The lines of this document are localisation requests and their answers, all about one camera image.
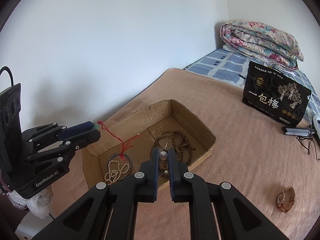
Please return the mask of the thin dark metal bangle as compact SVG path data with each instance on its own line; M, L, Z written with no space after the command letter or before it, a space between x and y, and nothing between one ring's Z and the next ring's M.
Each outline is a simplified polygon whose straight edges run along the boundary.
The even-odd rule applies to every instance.
M120 155L119 153L116 153L116 154L113 154L111 155L107 162L106 162L106 165L105 165L105 171L107 172L108 171L108 166L112 166L111 161L118 161L120 163L120 170L122 169L122 166L125 165L125 164L128 164L129 165L129 168L124 168L123 171L125 173L131 173L132 171L132 160L130 159L130 157L124 153L123 155Z

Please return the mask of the red leather strap watch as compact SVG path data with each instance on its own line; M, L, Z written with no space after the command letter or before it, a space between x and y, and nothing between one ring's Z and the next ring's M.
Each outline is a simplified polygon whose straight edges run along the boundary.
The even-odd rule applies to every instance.
M287 187L277 195L277 208L283 213L288 213L295 203L295 197L296 193L294 188L292 186Z

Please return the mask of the brown cardboard box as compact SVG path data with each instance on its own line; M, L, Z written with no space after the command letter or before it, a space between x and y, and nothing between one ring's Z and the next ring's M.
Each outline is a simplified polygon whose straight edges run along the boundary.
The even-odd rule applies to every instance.
M105 165L116 153L126 153L132 160L132 173L150 159L153 147L176 149L177 158L193 170L208 156L216 143L215 135L187 107L170 99L133 113L113 126L99 126L100 139L82 150L83 171L88 187L105 179ZM108 169L120 168L111 161Z

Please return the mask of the pink bed blanket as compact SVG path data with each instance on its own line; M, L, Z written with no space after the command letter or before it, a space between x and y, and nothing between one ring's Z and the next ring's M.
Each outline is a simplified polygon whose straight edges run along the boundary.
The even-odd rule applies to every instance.
M242 102L240 89L175 68L104 121L112 126L164 99L185 105L216 136L195 174L213 184L231 183L288 238L319 239L318 145L283 135L280 123ZM283 213L276 198L289 186L295 203Z

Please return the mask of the blue checkered bed sheet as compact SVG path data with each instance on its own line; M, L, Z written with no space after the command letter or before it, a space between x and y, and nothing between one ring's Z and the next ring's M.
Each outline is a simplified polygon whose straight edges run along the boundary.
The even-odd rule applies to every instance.
M248 65L251 61L259 62L258 60L245 57L232 50L225 50L225 48L222 47L186 66L184 69L243 89L245 77L248 72ZM296 72L282 70L281 72L311 90L311 96L303 117L307 122L311 122L314 115L319 115L319 97L310 80L301 70Z

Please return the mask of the black snack bag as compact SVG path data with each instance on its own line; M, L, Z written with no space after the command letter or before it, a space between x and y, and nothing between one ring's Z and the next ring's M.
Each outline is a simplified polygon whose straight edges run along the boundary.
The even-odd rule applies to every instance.
M242 101L266 116L296 127L304 117L311 90L275 68L249 62Z

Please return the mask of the black folded tripod stand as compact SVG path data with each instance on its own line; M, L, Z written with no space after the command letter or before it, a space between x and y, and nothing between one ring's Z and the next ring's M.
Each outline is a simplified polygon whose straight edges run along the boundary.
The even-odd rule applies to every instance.
M313 135L313 130L308 127L301 128L301 127L283 126L281 130L285 135L292 135L292 136L298 136L298 137L310 137Z

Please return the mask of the folded floral quilt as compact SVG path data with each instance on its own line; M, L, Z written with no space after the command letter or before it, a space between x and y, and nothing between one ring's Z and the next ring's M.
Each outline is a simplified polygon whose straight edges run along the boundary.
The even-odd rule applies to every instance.
M220 27L229 48L286 71L298 70L304 55L295 37L265 23L235 19Z

